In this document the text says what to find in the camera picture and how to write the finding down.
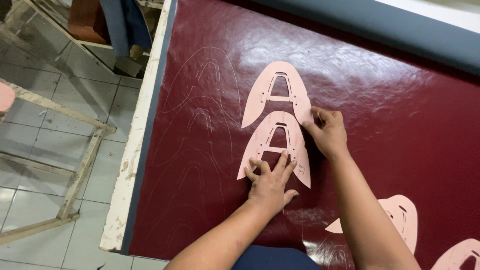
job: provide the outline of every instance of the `maroon leather sheet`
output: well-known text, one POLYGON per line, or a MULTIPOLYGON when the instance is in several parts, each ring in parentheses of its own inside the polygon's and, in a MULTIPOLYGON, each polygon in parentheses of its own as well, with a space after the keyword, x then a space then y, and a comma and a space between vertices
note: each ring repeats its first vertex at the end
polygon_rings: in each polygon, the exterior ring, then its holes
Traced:
MULTIPOLYGON (((430 269, 450 247, 480 239, 480 80, 452 68, 253 3, 179 0, 129 254, 172 259, 246 199, 244 149, 270 112, 241 129, 249 91, 273 61, 295 66, 312 105, 340 110, 348 148, 377 198, 401 194, 418 213, 415 257, 430 269)), ((254 244, 294 247, 325 269, 353 269, 328 161, 303 130, 312 188, 254 244)), ((272 145, 285 139, 275 136, 272 145)), ((275 164, 277 153, 265 153, 275 164)))

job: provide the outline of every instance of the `wooden frame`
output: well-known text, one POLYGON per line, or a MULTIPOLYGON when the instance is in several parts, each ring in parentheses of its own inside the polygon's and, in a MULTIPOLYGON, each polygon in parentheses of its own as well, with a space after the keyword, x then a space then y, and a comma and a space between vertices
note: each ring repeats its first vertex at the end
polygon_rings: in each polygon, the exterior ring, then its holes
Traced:
POLYGON ((75 118, 85 123, 89 123, 97 127, 90 140, 90 143, 88 144, 87 151, 85 152, 85 155, 82 158, 82 161, 80 162, 80 166, 78 167, 76 172, 63 169, 60 167, 56 167, 56 166, 51 166, 51 165, 48 165, 42 162, 37 162, 30 159, 21 158, 21 157, 6 154, 6 153, 0 153, 0 159, 10 160, 10 161, 20 163, 26 166, 34 167, 43 171, 52 172, 55 174, 60 174, 60 175, 69 176, 73 178, 73 182, 70 185, 67 191, 67 195, 65 196, 65 199, 62 205, 60 206, 58 214, 55 218, 0 233, 0 245, 2 245, 2 244, 15 241, 20 238, 24 238, 24 237, 51 229, 51 228, 61 226, 63 224, 67 224, 69 222, 77 220, 80 217, 79 212, 70 214, 70 210, 72 209, 72 206, 75 201, 75 198, 77 197, 78 191, 82 186, 84 178, 88 172, 88 168, 90 167, 93 159, 96 156, 96 152, 98 151, 98 147, 100 146, 100 141, 102 140, 103 135, 105 133, 107 134, 115 133, 117 128, 107 123, 101 122, 95 118, 92 118, 88 115, 80 113, 78 111, 69 109, 47 98, 34 94, 28 90, 21 88, 18 85, 9 83, 3 79, 0 79, 0 82, 12 88, 15 92, 16 98, 21 98, 23 100, 32 102, 34 104, 49 108, 51 110, 58 111, 59 113, 65 114, 67 116, 70 116, 72 118, 75 118))
POLYGON ((19 38, 15 33, 9 30, 9 27, 13 25, 15 22, 18 22, 18 20, 22 17, 22 15, 28 9, 29 9, 28 5, 26 5, 24 2, 21 2, 21 1, 15 2, 12 6, 12 9, 8 12, 5 18, 5 22, 3 23, 0 22, 0 37, 2 37, 2 39, 5 40, 7 43, 13 46, 16 46, 22 51, 39 58, 40 60, 48 63, 52 67, 61 71, 66 76, 71 77, 72 76, 71 73, 68 71, 63 71, 63 68, 61 68, 60 65, 58 65, 55 62, 55 60, 52 60, 46 57, 43 52, 38 51, 38 49, 30 45, 28 42, 25 42, 24 40, 19 38))

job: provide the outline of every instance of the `grey tiled floor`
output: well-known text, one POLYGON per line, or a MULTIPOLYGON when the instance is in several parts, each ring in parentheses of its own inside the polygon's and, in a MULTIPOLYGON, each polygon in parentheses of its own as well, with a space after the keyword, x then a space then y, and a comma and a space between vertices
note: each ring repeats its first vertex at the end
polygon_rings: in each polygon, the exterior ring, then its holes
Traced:
MULTIPOLYGON (((29 42, 54 55, 68 39, 41 17, 27 26, 29 42)), ((96 48, 107 63, 111 50, 96 48)), ((59 59, 67 78, 55 68, 0 40, 0 78, 118 127, 102 140, 73 206, 76 222, 0 245, 2 270, 161 270, 165 262, 100 251, 98 245, 132 122, 141 81, 113 76, 77 46, 59 59)), ((16 100, 0 125, 0 151, 76 170, 93 128, 78 120, 16 100)), ((69 179, 0 160, 0 230, 51 219, 63 201, 69 179)))

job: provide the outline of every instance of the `pink paper pattern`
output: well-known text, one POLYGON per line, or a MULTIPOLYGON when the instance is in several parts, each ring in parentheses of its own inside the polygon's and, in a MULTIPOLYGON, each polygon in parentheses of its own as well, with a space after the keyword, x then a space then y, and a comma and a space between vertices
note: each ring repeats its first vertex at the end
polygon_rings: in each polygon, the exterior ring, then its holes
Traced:
POLYGON ((480 270, 480 241, 470 238, 447 250, 433 265, 432 270, 459 270, 462 264, 473 256, 475 270, 480 270))
POLYGON ((298 162, 298 165, 293 170, 294 174, 300 182, 310 188, 310 164, 300 126, 293 115, 280 110, 268 114, 252 134, 243 153, 237 179, 245 177, 244 168, 249 165, 250 157, 260 160, 264 151, 280 153, 285 149, 270 146, 272 136, 278 127, 285 129, 290 160, 296 160, 298 162))
MULTIPOLYGON (((417 209, 415 205, 403 195, 395 195, 388 199, 379 199, 378 202, 413 254, 415 252, 415 246, 417 245, 418 229, 417 209)), ((325 230, 332 233, 343 233, 340 218, 328 225, 325 230)))
POLYGON ((260 73, 248 95, 241 123, 242 128, 257 120, 264 111, 265 103, 268 100, 292 102, 295 117, 300 123, 303 121, 313 122, 313 116, 310 112, 312 105, 307 96, 307 89, 305 89, 299 73, 290 63, 275 61, 260 73), (284 77, 287 82, 288 97, 271 96, 273 85, 278 76, 284 77))

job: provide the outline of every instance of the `hole in template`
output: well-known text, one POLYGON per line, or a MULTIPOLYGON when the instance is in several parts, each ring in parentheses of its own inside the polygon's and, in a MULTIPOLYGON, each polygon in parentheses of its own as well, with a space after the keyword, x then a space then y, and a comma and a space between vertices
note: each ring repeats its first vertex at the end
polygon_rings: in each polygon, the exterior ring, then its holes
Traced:
POLYGON ((385 210, 385 213, 387 213, 387 215, 388 215, 391 219, 393 219, 393 215, 390 213, 390 211, 385 210))
POLYGON ((477 259, 474 256, 469 256, 458 269, 474 270, 476 262, 477 262, 477 259))
MULTIPOLYGON (((264 151, 262 153, 262 160, 268 163, 268 166, 270 166, 270 170, 273 170, 275 168, 279 158, 280 158, 280 153, 277 153, 277 152, 264 151)), ((288 155, 287 164, 289 162, 290 162, 290 155, 288 155)))
POLYGON ((288 97, 288 84, 285 77, 278 76, 275 79, 272 90, 270 91, 271 96, 288 97))
POLYGON ((270 140, 271 147, 287 148, 287 136, 283 127, 277 127, 270 140))

